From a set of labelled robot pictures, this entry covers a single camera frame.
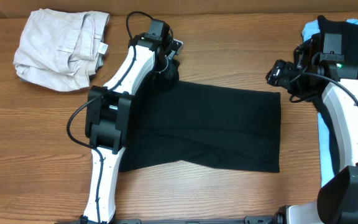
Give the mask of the black t-shirt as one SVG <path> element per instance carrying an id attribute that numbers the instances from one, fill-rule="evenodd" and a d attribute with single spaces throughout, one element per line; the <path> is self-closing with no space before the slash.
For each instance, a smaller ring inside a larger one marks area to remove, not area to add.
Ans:
<path id="1" fill-rule="evenodd" d="M 186 161 L 215 169 L 280 170 L 280 94 L 180 82 L 136 94 L 120 171 Z"/>

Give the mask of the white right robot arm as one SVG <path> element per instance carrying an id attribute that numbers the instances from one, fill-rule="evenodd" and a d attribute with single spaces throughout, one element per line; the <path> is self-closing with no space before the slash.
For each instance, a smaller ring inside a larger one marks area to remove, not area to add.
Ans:
<path id="1" fill-rule="evenodd" d="M 277 60 L 267 83 L 295 96 L 321 96 L 339 148 L 339 172 L 316 201 L 283 207 L 275 223 L 358 223 L 358 65 L 318 59 L 305 68 Z"/>

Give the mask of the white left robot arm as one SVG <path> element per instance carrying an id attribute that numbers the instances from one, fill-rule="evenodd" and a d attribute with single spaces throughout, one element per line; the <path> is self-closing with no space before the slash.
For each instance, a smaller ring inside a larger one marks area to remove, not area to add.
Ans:
<path id="1" fill-rule="evenodd" d="M 104 86 L 93 86 L 88 94 L 86 137 L 92 147 L 92 175 L 89 199 L 79 223 L 112 223 L 116 214 L 115 191 L 119 165 L 126 150 L 132 102 L 137 90 L 151 76 L 173 78 L 178 62 L 174 59 L 183 42 L 148 34 L 136 36 L 116 74 Z"/>

